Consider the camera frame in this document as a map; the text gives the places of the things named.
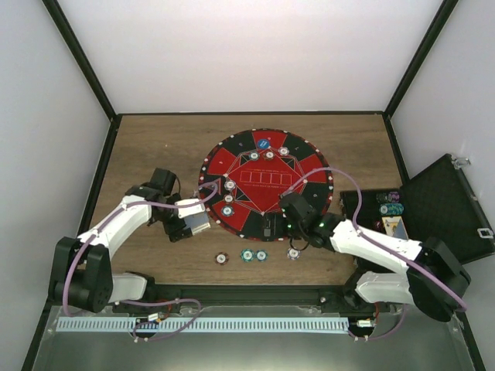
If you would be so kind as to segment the blue round blind button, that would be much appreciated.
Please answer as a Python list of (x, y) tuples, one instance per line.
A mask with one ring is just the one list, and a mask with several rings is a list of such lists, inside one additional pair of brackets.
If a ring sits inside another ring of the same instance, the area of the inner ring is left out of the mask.
[(270, 146), (270, 141), (267, 138), (261, 138), (257, 142), (257, 148), (259, 150), (266, 150), (269, 149)]

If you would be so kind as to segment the teal poker chip stack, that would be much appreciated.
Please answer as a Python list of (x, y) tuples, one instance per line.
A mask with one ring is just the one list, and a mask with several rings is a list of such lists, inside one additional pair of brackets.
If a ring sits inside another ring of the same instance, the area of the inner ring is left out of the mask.
[(251, 249), (243, 249), (241, 251), (240, 256), (241, 256), (242, 261), (251, 262), (255, 258), (255, 253)]

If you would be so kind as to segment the blue playing card deck box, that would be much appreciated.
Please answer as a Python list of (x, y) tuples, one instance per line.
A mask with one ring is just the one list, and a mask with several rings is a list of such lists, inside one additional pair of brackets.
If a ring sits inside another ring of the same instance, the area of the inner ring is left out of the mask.
[(206, 212), (187, 216), (184, 220), (186, 226), (190, 229), (193, 236), (202, 233), (210, 228), (210, 220)]

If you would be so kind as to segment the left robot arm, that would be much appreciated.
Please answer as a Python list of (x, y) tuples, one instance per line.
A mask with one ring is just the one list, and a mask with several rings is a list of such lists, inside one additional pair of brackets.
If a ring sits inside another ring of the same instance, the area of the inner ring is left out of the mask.
[(158, 303), (149, 285), (154, 279), (139, 273), (113, 274), (111, 259), (141, 226), (160, 222), (172, 243), (193, 235), (175, 205), (177, 175), (156, 168), (148, 182), (132, 186), (119, 205), (92, 229), (78, 237), (64, 237), (55, 247), (49, 280), (49, 299), (58, 301), (65, 315), (71, 308), (98, 313), (106, 305), (131, 301), (142, 312)]

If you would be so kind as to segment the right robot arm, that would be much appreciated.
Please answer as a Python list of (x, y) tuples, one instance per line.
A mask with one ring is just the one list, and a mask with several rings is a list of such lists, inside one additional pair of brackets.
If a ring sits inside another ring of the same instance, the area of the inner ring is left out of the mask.
[(267, 215), (262, 225), (264, 233), (303, 239), (312, 247), (349, 254), (386, 269), (384, 274), (362, 274), (344, 291), (344, 304), (352, 311), (388, 301), (414, 305), (428, 317), (448, 322), (455, 312), (466, 310), (463, 295), (471, 278), (438, 238), (421, 242), (391, 237), (334, 213), (303, 219), (276, 213)]

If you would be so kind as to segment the brown poker chip stack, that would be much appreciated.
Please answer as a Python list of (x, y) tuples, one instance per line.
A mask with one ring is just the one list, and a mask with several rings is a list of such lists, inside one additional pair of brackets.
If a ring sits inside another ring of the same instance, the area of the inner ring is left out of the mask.
[(229, 257), (226, 253), (218, 253), (215, 256), (215, 262), (219, 265), (224, 265), (228, 262)]

